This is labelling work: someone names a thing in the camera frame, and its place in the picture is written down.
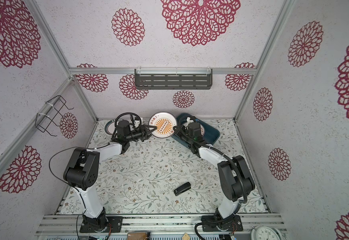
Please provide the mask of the orange sunburst plate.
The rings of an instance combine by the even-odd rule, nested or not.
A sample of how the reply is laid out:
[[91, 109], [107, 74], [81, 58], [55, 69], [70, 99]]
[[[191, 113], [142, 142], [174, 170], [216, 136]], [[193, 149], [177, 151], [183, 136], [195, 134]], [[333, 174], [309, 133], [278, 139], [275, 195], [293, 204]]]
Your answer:
[[159, 139], [166, 139], [174, 135], [174, 127], [178, 125], [177, 119], [168, 112], [158, 112], [148, 121], [149, 126], [156, 127], [151, 133]]

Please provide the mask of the green red rim plate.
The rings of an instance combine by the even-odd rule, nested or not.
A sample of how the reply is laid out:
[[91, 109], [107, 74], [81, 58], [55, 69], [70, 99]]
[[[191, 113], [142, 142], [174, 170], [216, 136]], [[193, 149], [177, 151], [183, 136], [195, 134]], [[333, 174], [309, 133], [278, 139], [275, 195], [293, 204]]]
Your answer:
[[112, 136], [114, 131], [115, 131], [115, 122], [116, 120], [110, 120], [109, 122], [107, 122], [104, 126], [104, 131], [106, 134]]

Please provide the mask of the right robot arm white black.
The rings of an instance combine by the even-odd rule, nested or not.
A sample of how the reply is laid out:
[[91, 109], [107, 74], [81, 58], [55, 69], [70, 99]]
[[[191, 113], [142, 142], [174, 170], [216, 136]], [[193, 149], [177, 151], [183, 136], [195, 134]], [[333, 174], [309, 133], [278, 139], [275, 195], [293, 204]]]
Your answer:
[[228, 219], [236, 215], [241, 206], [248, 203], [248, 196], [255, 189], [255, 182], [244, 157], [229, 157], [208, 144], [203, 139], [199, 122], [192, 122], [186, 127], [174, 127], [174, 134], [188, 144], [193, 154], [217, 168], [224, 194], [222, 203], [217, 208], [217, 217]]

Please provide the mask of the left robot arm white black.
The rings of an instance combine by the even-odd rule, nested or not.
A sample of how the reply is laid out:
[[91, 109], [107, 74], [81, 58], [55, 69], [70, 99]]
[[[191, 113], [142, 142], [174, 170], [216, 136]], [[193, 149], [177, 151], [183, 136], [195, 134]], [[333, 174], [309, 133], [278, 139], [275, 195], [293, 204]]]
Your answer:
[[99, 201], [95, 183], [98, 177], [99, 163], [107, 157], [121, 155], [127, 151], [132, 141], [145, 141], [150, 138], [157, 127], [150, 125], [134, 126], [127, 120], [115, 123], [111, 141], [100, 148], [75, 147], [63, 179], [75, 189], [84, 205], [85, 218], [98, 220], [104, 215], [104, 208]]

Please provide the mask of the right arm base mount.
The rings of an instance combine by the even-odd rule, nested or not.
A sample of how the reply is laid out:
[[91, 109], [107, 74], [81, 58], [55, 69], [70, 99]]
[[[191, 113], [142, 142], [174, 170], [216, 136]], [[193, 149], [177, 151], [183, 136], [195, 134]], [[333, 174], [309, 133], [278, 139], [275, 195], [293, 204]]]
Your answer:
[[235, 215], [231, 220], [227, 220], [217, 224], [209, 224], [209, 222], [215, 222], [217, 218], [215, 216], [204, 215], [201, 217], [202, 230], [204, 232], [242, 232], [243, 224], [241, 218]]

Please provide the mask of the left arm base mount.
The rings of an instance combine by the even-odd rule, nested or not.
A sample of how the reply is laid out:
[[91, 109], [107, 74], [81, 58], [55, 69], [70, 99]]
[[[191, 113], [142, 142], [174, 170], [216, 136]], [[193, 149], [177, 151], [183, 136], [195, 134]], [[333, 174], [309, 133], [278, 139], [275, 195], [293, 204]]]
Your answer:
[[120, 233], [123, 217], [100, 217], [91, 219], [83, 216], [79, 233]]

